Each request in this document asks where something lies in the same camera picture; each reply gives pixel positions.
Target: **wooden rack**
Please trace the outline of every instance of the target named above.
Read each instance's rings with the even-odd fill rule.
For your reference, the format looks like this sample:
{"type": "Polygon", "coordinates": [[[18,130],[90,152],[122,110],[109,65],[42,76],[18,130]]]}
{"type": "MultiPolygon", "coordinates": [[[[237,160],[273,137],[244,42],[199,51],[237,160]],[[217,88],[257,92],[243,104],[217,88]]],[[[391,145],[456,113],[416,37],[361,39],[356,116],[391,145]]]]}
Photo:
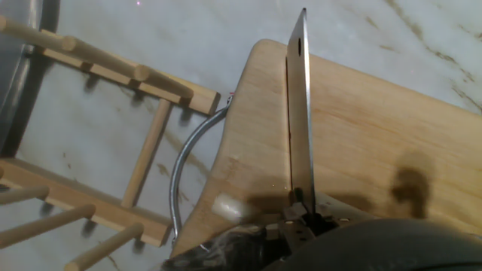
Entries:
{"type": "Polygon", "coordinates": [[[0,248],[61,227],[81,218],[120,231],[107,241],[76,257],[65,270],[85,270],[134,238],[161,246],[170,219],[135,207],[146,171],[160,141],[172,102],[214,114],[220,95],[180,78],[100,50],[77,38],[37,31],[0,16],[0,32],[34,44],[45,56],[111,81],[160,98],[151,128],[122,200],[17,159],[0,160],[0,184],[10,188],[0,193],[0,205],[38,198],[65,211],[58,215],[0,232],[0,248]]]}

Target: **white marble surface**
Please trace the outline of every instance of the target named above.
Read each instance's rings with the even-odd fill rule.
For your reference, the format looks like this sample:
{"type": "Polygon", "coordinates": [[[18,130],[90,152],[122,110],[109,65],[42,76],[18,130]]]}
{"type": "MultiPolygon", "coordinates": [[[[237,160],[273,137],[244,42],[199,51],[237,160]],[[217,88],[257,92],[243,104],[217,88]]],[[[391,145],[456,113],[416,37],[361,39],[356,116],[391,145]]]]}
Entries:
{"type": "MultiPolygon", "coordinates": [[[[169,72],[221,93],[219,108],[236,89],[256,41],[286,43],[307,8],[315,55],[481,113],[482,2],[477,0],[62,0],[58,33],[169,72]]],[[[18,157],[122,197],[148,132],[155,99],[55,65],[38,95],[18,157]]],[[[184,140],[205,119],[172,110],[139,205],[169,216],[169,174],[184,140]]],[[[189,157],[181,182],[183,220],[196,204],[221,140],[210,130],[189,157]]],[[[41,217],[30,200],[0,208],[0,229],[41,217]]],[[[61,270],[82,251],[114,234],[85,221],[0,251],[1,270],[61,270]]],[[[150,269],[169,256],[133,242],[92,270],[150,269]]]]}

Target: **knife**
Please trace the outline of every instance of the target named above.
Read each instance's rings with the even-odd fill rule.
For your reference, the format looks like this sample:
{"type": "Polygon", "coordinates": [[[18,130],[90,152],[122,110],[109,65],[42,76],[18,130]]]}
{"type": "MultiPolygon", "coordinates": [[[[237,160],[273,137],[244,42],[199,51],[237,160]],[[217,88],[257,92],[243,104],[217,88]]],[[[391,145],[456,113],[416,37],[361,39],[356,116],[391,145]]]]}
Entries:
{"type": "Polygon", "coordinates": [[[310,107],[310,52],[308,50],[307,9],[301,11],[288,43],[288,125],[291,160],[291,190],[308,214],[315,211],[313,143],[310,107]]]}

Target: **wooden peg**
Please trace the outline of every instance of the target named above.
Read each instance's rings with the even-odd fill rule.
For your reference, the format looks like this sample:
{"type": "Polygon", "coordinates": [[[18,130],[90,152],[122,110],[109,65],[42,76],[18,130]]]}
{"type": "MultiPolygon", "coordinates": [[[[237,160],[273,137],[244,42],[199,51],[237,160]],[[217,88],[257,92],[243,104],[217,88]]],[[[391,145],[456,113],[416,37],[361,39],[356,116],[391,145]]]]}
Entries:
{"type": "Polygon", "coordinates": [[[162,90],[182,97],[183,99],[192,99],[194,91],[183,84],[180,84],[169,76],[165,76],[160,72],[149,68],[145,65],[137,65],[134,71],[134,79],[139,82],[158,87],[162,90]]]}
{"type": "Polygon", "coordinates": [[[137,196],[142,188],[142,182],[144,181],[147,173],[147,168],[149,167],[151,158],[156,151],[155,148],[157,143],[163,136],[163,128],[168,119],[170,109],[170,102],[166,101],[165,99],[159,100],[159,105],[157,106],[156,114],[152,120],[151,128],[149,129],[149,133],[144,140],[141,154],[137,159],[136,167],[134,168],[133,174],[130,177],[126,193],[122,198],[121,205],[123,207],[130,208],[134,206],[137,196]]]}
{"type": "Polygon", "coordinates": [[[27,199],[42,198],[44,199],[50,192],[48,186],[36,186],[20,189],[12,189],[8,192],[0,193],[0,205],[19,202],[27,199]]]}
{"type": "Polygon", "coordinates": [[[135,66],[127,61],[106,53],[86,42],[72,36],[66,36],[62,41],[62,49],[67,54],[92,64],[99,64],[121,75],[133,78],[135,66]]]}
{"type": "Polygon", "coordinates": [[[12,188],[46,185],[50,193],[45,202],[65,210],[70,210],[72,206],[94,204],[96,214],[90,220],[118,232],[134,223],[141,223],[144,225],[141,241],[150,245],[161,246],[169,235],[170,219],[139,207],[124,208],[120,199],[87,185],[18,159],[0,159],[0,168],[5,171],[0,184],[12,188]]]}
{"type": "Polygon", "coordinates": [[[67,263],[64,267],[65,271],[83,271],[92,265],[99,262],[104,257],[110,255],[116,249],[129,242],[131,239],[140,236],[144,231],[144,226],[140,223],[136,223],[113,237],[107,239],[105,242],[97,245],[95,248],[84,252],[80,256],[76,257],[70,263],[67,263]]]}
{"type": "Polygon", "coordinates": [[[61,39],[46,35],[37,29],[14,22],[4,16],[0,16],[0,32],[47,49],[60,50],[62,48],[61,39]]]}
{"type": "Polygon", "coordinates": [[[90,218],[95,212],[95,205],[88,204],[3,231],[0,233],[0,248],[6,248],[81,218],[90,218]]]}
{"type": "MultiPolygon", "coordinates": [[[[61,35],[54,34],[52,32],[48,32],[45,29],[42,30],[42,32],[45,35],[50,35],[54,38],[61,39],[63,40],[64,37],[61,35]]],[[[137,67],[139,63],[130,61],[128,59],[125,59],[121,56],[115,55],[113,53],[104,51],[104,53],[107,53],[109,56],[112,56],[116,59],[118,59],[123,65],[129,64],[132,67],[137,67]]],[[[136,86],[133,82],[133,75],[122,75],[120,72],[116,72],[115,70],[107,69],[106,67],[100,65],[100,64],[95,64],[86,61],[85,59],[80,59],[77,57],[74,57],[72,55],[68,55],[68,52],[61,50],[59,52],[55,50],[44,50],[43,54],[45,56],[49,56],[53,59],[56,59],[57,61],[64,62],[65,64],[72,65],[76,68],[79,69],[87,69],[88,65],[84,65],[85,63],[92,64],[91,67],[87,69],[88,72],[93,73],[95,75],[99,75],[101,77],[107,78],[109,80],[118,82],[120,84],[125,84],[130,87],[137,88],[138,90],[141,90],[143,92],[149,93],[152,96],[157,96],[162,99],[166,99],[168,101],[178,103],[178,104],[184,104],[188,106],[189,108],[204,113],[208,115],[213,115],[215,113],[216,108],[218,107],[219,99],[221,98],[221,95],[214,90],[209,90],[205,87],[201,87],[199,85],[196,85],[194,83],[191,83],[190,81],[183,80],[181,78],[177,78],[173,75],[167,74],[166,72],[161,72],[156,70],[156,72],[170,78],[171,80],[176,81],[177,83],[188,87],[189,89],[193,90],[194,96],[192,99],[185,99],[180,96],[177,96],[175,94],[172,94],[166,90],[160,89],[159,87],[154,87],[150,84],[146,83],[141,83],[139,86],[136,86]]]]}

